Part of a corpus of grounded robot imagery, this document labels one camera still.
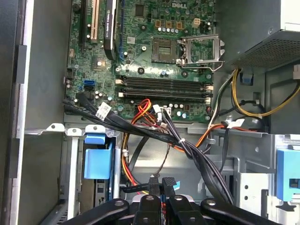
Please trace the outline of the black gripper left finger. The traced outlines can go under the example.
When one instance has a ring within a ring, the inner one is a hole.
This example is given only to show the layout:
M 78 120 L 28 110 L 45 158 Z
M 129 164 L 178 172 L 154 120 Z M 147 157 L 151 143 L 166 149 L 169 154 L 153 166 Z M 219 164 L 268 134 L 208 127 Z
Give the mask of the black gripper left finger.
M 72 219 L 64 225 L 159 225 L 161 224 L 161 184 L 157 177 L 149 178 L 148 183 L 122 187 L 128 194 L 148 191 L 138 195 L 138 200 L 129 204 L 124 199 L 113 199 Z

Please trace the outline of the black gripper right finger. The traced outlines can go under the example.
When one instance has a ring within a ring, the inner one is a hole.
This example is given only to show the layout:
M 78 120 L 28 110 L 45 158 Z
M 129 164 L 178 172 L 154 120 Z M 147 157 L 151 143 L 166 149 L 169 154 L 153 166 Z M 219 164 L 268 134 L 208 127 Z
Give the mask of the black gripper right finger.
M 167 225 L 276 225 L 276 222 L 214 198 L 197 205 L 193 198 L 177 195 L 173 177 L 162 179 Z

